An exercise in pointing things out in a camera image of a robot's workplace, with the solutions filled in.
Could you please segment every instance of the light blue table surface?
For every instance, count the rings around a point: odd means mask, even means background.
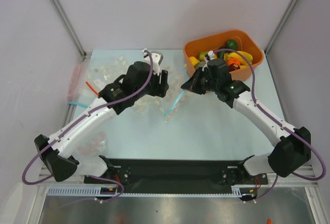
[[[174,71],[184,67],[182,50],[157,51],[164,55],[163,67]],[[140,50],[95,50],[85,80],[103,77],[102,69],[106,71],[106,66],[114,61],[122,63],[120,57],[127,65],[143,60]],[[267,61],[255,72],[258,99],[283,117]],[[245,83],[251,86],[252,77]],[[84,86],[78,101],[90,104],[94,98]],[[152,103],[143,114],[129,108],[102,125],[98,130],[107,135],[103,155],[121,159],[242,160],[273,149],[260,130],[220,102],[214,93],[188,96],[168,120],[159,108]],[[75,117],[83,110],[77,107]]]

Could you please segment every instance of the toy fruit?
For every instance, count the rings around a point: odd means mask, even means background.
[[[221,46],[219,49],[226,49],[226,47],[225,46]],[[225,53],[226,53],[225,50],[224,51],[220,51],[220,52],[217,53],[217,57],[218,58],[224,58]]]
[[[252,64],[253,58],[250,53],[246,53],[244,51],[238,51],[238,52],[241,53],[243,56],[245,56],[246,59],[248,59],[248,61],[250,62],[250,64]],[[228,59],[230,59],[230,58],[237,58],[237,59],[239,59],[241,64],[248,66],[248,63],[237,53],[229,53]]]
[[[228,66],[229,72],[239,70],[240,66],[238,64],[232,63],[231,65]]]
[[[227,65],[231,65],[231,64],[238,64],[238,65],[241,65],[241,62],[239,61],[238,58],[229,58],[228,61],[227,61]]]
[[[200,62],[196,57],[189,57],[189,61],[191,62],[192,66],[195,66]]]
[[[228,61],[228,55],[229,55],[229,53],[225,53],[225,55],[224,55],[224,57],[223,57],[223,60],[225,60],[225,62]]]
[[[208,51],[202,51],[201,53],[199,53],[198,55],[198,59],[200,61],[204,61],[205,60],[205,55],[208,54]]]
[[[197,70],[200,67],[204,67],[205,64],[206,64],[205,61],[199,62],[198,64],[195,64],[194,65],[194,68],[195,68],[195,70]]]
[[[226,48],[232,49],[232,50],[237,50],[238,49],[238,44],[235,40],[227,40]]]

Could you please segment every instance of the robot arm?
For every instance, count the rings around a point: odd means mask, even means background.
[[[113,106],[108,106],[108,103],[123,99],[144,85],[150,72],[150,59],[146,53],[144,54],[145,62],[135,62],[128,68],[126,75],[122,75],[113,83],[106,85],[99,92],[98,98],[79,117],[49,137],[43,135],[36,137],[35,145],[39,151],[47,146],[50,141],[57,140],[41,155],[41,160],[57,182],[61,182],[74,174],[103,175],[108,169],[103,158],[82,156],[74,158],[72,156],[81,139],[95,127],[120,115],[126,108],[133,106],[135,101],[144,95],[165,96],[169,86],[167,84],[168,72],[165,70],[160,71],[159,65],[163,60],[163,56],[156,51],[152,51],[151,55],[153,73],[148,85],[138,95]]]
[[[286,177],[310,160],[311,151],[283,127],[293,131],[310,143],[309,131],[297,129],[273,114],[262,103],[257,104],[270,113],[277,121],[269,119],[254,103],[250,89],[241,81],[232,80],[228,66],[223,59],[207,62],[206,68],[198,68],[193,76],[181,86],[197,94],[214,92],[218,99],[237,110],[253,122],[274,146],[272,153],[251,156],[241,162],[247,176],[275,172]]]

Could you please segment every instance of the yellow toy banana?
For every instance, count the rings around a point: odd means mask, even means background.
[[[241,51],[241,50],[239,50],[237,52],[239,52],[243,56],[245,56],[246,59],[248,59],[248,61],[250,62],[250,64],[252,64],[253,57],[250,53],[247,53],[247,52]],[[228,59],[230,59],[230,58],[237,58],[241,62],[241,64],[248,66],[248,63],[240,55],[238,55],[237,53],[229,53]]]

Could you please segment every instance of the red toy item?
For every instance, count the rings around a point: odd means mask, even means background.
[[[232,63],[231,65],[228,66],[229,72],[239,70],[240,68],[241,67],[236,63]]]

